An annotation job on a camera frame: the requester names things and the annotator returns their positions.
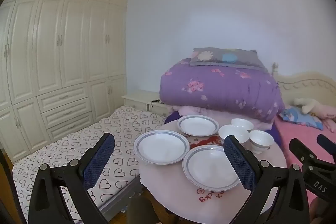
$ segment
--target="pink blanket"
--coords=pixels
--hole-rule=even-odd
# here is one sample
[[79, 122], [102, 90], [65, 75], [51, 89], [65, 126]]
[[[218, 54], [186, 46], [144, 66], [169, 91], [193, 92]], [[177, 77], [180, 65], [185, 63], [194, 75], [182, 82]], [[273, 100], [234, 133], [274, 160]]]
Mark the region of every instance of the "pink blanket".
[[[284, 122], [277, 116], [275, 117], [274, 122], [283, 142], [283, 154], [285, 155], [288, 167], [292, 164], [298, 164], [300, 167], [302, 166], [300, 161], [292, 154], [292, 152], [289, 151], [289, 142], [294, 138], [298, 138], [305, 146], [313, 151], [319, 160], [325, 160], [334, 163], [333, 157], [317, 144], [316, 138], [319, 134], [323, 134], [329, 140], [336, 142], [335, 133], [331, 133], [326, 127], [324, 127], [323, 131], [321, 131], [312, 127]], [[310, 204], [316, 196], [309, 191], [307, 191], [307, 194]]]

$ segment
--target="cream headboard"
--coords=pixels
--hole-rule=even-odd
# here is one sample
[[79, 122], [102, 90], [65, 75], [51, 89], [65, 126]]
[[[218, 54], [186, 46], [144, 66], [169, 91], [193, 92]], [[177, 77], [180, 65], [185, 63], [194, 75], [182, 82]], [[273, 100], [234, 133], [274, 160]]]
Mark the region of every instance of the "cream headboard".
[[336, 82], [331, 78], [318, 72], [279, 75], [277, 63], [273, 64], [272, 75], [279, 84], [286, 104], [291, 105], [295, 98], [312, 98], [323, 105], [336, 107]]

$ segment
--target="table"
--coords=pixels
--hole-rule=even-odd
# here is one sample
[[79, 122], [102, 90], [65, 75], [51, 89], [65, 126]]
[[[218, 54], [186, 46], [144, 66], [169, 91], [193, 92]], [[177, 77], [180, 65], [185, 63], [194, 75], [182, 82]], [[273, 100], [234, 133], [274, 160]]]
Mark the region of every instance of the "table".
[[[161, 129], [184, 135], [191, 148], [202, 144], [220, 144], [218, 135], [199, 138], [182, 133], [177, 128], [177, 121], [167, 123]], [[256, 157], [276, 167], [287, 167], [285, 157], [276, 143]], [[154, 165], [141, 159], [138, 161], [140, 182], [165, 208], [184, 219], [202, 224], [230, 223], [250, 195], [250, 191], [241, 184], [220, 193], [200, 189], [186, 178], [182, 161], [171, 165]], [[276, 192], [277, 188], [271, 190], [262, 213], [271, 207]]]

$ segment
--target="wall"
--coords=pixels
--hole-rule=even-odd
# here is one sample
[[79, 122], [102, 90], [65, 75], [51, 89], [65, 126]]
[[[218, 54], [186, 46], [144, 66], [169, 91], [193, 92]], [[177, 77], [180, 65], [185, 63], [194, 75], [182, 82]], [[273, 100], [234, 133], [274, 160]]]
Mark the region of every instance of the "wall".
[[128, 91], [158, 91], [194, 47], [256, 49], [270, 70], [315, 70], [336, 80], [334, 0], [128, 0]]

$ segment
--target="silver bolt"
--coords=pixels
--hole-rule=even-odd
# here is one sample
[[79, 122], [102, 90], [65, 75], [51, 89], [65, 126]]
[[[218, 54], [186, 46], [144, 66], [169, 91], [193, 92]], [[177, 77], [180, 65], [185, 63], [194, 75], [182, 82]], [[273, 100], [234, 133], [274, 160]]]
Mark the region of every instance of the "silver bolt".
[[268, 163], [268, 161], [266, 161], [266, 160], [262, 160], [262, 161], [260, 162], [260, 164], [261, 164], [262, 167], [269, 167], [269, 163]]
[[293, 164], [293, 169], [299, 171], [300, 167], [297, 164]]
[[43, 170], [46, 170], [47, 167], [48, 167], [47, 164], [42, 164], [42, 165], [40, 166], [40, 169], [43, 171]]
[[76, 166], [78, 163], [79, 163], [78, 159], [73, 159], [72, 161], [70, 161], [71, 166]]

